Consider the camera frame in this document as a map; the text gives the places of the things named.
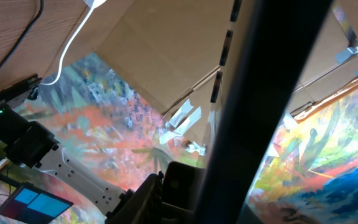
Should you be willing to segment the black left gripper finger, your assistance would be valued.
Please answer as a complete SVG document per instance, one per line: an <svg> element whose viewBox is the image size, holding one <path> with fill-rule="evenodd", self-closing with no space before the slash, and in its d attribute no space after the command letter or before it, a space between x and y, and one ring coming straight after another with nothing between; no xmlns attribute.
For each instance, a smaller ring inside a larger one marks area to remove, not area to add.
<svg viewBox="0 0 358 224"><path fill-rule="evenodd" d="M163 173L150 174L134 192L120 194L115 209L106 214L106 224L161 224Z"/></svg>

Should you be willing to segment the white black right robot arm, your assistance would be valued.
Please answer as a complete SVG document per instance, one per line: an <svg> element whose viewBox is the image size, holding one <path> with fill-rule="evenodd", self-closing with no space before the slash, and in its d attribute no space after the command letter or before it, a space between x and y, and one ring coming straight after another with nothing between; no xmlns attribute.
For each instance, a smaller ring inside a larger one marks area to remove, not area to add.
<svg viewBox="0 0 358 224"><path fill-rule="evenodd" d="M107 218L113 217L134 195L101 179L69 155L67 147L36 121L28 121L9 107L0 108L0 141L6 157L17 165L54 176L92 202Z"/></svg>

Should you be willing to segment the Samsung Galaxy smartphone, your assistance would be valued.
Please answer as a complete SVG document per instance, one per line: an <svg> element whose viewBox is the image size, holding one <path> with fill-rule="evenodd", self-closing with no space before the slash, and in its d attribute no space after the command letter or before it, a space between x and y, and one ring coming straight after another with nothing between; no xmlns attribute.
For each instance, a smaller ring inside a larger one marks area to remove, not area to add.
<svg viewBox="0 0 358 224"><path fill-rule="evenodd" d="M235 1L222 111L193 223L235 223L306 65L329 0Z"/></svg>

